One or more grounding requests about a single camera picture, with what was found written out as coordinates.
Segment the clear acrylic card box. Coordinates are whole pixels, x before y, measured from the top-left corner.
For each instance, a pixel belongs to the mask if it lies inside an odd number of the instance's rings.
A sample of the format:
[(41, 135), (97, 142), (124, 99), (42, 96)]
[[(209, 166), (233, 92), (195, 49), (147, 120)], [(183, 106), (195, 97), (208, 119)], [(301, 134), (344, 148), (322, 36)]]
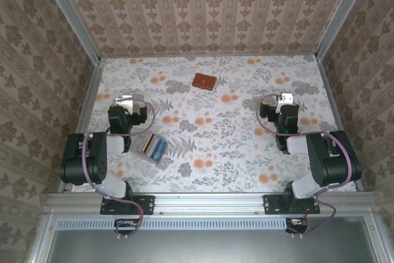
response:
[(167, 148), (167, 141), (152, 132), (138, 135), (132, 140), (131, 151), (141, 159), (158, 164)]

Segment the tan credit card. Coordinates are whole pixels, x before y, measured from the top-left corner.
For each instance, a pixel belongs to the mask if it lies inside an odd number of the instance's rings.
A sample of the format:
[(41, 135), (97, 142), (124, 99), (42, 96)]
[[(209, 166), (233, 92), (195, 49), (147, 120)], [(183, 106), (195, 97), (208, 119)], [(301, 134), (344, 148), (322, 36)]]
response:
[(145, 155), (150, 156), (150, 151), (155, 148), (156, 146), (156, 141), (158, 139), (158, 136), (155, 134), (152, 134), (150, 138), (147, 140), (146, 145), (144, 146), (142, 153)]

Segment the grey metal sheet panel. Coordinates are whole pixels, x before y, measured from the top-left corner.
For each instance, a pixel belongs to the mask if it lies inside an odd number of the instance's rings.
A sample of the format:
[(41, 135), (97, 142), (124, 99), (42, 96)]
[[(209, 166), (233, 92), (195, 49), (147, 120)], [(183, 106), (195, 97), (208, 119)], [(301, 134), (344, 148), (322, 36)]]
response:
[(361, 228), (291, 237), (282, 231), (60, 231), (48, 263), (377, 263)]

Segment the aluminium frame post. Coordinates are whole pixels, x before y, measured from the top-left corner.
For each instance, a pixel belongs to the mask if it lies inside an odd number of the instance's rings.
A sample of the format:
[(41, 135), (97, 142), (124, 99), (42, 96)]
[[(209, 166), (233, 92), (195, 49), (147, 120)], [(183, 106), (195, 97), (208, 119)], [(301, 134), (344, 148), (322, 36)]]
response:
[(101, 53), (98, 47), (95, 45), (93, 37), (89, 33), (87, 26), (82, 21), (82, 18), (78, 14), (76, 6), (72, 0), (55, 0), (59, 8), (62, 10), (64, 16), (68, 20), (72, 30), (79, 39), (79, 42), (83, 46), (86, 54), (92, 61), (94, 66), (100, 63)]
[(350, 11), (355, 5), (356, 0), (340, 0), (337, 9), (335, 10), (324, 34), (317, 45), (315, 56), (318, 62), (321, 62), (324, 56), (327, 54), (331, 44), (335, 40), (339, 33), (341, 26), (346, 21)]

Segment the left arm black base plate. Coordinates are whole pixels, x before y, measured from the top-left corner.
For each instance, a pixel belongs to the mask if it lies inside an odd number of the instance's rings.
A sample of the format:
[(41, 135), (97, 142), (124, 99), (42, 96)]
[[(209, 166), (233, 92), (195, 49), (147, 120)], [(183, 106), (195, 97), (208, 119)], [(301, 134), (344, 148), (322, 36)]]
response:
[[(144, 215), (152, 215), (155, 208), (154, 195), (134, 195), (133, 201), (141, 206)], [(121, 203), (102, 198), (101, 215), (138, 215), (139, 211), (133, 204)]]

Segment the aluminium side rail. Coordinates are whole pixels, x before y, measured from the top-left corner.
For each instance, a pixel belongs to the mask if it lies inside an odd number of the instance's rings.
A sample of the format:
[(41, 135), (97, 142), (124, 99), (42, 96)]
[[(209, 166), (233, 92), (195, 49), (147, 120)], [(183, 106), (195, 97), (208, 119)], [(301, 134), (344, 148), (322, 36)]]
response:
[(328, 100), (329, 100), (329, 104), (330, 104), (330, 108), (331, 108), (333, 117), (334, 117), (335, 122), (336, 122), (336, 126), (337, 126), (338, 129), (344, 130), (344, 125), (342, 123), (342, 120), (341, 120), (341, 117), (340, 117), (340, 114), (339, 114), (339, 111), (338, 111), (338, 108), (337, 108), (337, 105), (336, 105), (336, 101), (335, 101), (334, 95), (332, 93), (332, 89), (331, 89), (331, 86), (329, 84), (329, 80), (328, 80), (327, 74), (326, 74), (325, 69), (324, 69), (324, 65), (323, 65), (322, 61), (318, 57), (316, 57), (316, 63), (317, 63), (318, 69), (320, 71), (321, 79), (323, 81), (324, 88), (326, 90), (326, 94), (327, 94), (327, 97), (328, 97)]
[(103, 60), (100, 59), (98, 64), (93, 67), (92, 76), (89, 81), (75, 133), (85, 134), (88, 131), (92, 110), (94, 108), (98, 89), (103, 77), (103, 69)]

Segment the brown leather card holder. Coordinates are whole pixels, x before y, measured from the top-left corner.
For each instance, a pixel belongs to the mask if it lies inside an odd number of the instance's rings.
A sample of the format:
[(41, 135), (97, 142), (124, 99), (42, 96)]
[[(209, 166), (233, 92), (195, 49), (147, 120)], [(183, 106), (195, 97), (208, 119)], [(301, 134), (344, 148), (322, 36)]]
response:
[(204, 75), (201, 73), (195, 74), (192, 82), (193, 87), (212, 91), (215, 87), (217, 78), (215, 76)]

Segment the aluminium front rail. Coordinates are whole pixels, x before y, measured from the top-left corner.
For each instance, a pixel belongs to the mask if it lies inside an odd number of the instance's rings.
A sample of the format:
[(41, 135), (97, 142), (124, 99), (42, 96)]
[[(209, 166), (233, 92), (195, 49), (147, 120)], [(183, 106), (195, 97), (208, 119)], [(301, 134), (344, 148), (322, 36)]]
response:
[[(153, 193), (151, 217), (263, 216), (268, 193)], [(318, 197), (334, 206), (339, 217), (379, 212), (370, 192), (326, 192)], [(95, 193), (57, 193), (48, 197), (44, 214), (66, 217), (98, 216), (102, 198)]]

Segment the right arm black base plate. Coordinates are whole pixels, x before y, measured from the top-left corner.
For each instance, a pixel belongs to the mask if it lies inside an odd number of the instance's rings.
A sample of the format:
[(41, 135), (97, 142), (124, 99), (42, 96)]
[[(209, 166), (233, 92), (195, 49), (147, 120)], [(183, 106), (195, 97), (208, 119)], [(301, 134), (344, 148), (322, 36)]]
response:
[(320, 206), (313, 198), (286, 198), (282, 194), (264, 195), (265, 214), (319, 214)]

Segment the aluminium back rail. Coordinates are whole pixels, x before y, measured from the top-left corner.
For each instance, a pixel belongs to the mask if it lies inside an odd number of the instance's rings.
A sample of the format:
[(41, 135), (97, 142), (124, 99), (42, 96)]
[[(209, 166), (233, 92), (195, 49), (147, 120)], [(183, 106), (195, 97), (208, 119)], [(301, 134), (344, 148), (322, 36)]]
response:
[(103, 55), (100, 61), (108, 59), (148, 59), (148, 58), (176, 58), (176, 57), (270, 57), (270, 56), (312, 56), (314, 52), (247, 52), (247, 53), (197, 53), (197, 54), (145, 54), (145, 55)]

